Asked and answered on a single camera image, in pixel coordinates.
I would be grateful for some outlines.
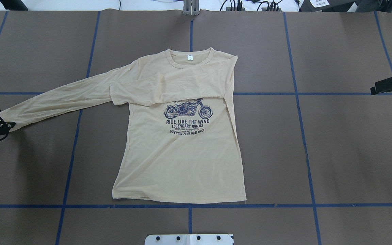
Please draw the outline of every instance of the shirt hem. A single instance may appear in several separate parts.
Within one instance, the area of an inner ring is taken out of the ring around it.
[[[125,195],[122,193],[112,193],[113,199],[138,199],[138,200],[152,200],[158,202],[173,202],[173,203],[194,203],[194,204],[207,204],[207,203],[221,203],[221,202],[238,202],[246,201],[246,195],[233,196],[233,197],[215,197],[215,198],[182,198],[182,197],[143,197],[136,195]]]

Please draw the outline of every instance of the metal bracket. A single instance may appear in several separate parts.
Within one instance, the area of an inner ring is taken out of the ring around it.
[[[233,234],[148,235],[145,245],[234,245]]]
[[[199,0],[184,0],[184,15],[199,15]]]

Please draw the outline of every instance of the motorcycle print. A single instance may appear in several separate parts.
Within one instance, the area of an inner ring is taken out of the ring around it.
[[[202,98],[200,98],[189,99],[186,102],[175,105],[168,105],[164,112],[164,116],[168,119],[176,118],[177,116],[194,116],[199,105],[200,109],[198,114],[202,119],[208,119],[213,115],[211,107],[203,105]]]

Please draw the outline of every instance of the folded sleeve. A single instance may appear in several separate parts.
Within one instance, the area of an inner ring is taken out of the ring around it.
[[[138,60],[129,65],[73,82],[42,93],[0,113],[4,121],[13,121],[17,130],[28,124],[67,112],[111,101],[110,84],[138,79]]]
[[[135,82],[116,81],[110,85],[110,95],[114,104],[128,102],[147,107],[184,99],[224,98],[236,61],[237,56],[233,56],[167,74],[157,73]]]

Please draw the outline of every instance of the long-sleeve shirt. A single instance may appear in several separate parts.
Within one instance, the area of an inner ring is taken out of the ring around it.
[[[179,203],[246,200],[235,130],[236,56],[162,51],[42,93],[0,113],[17,130],[70,111],[129,103],[113,198]]]

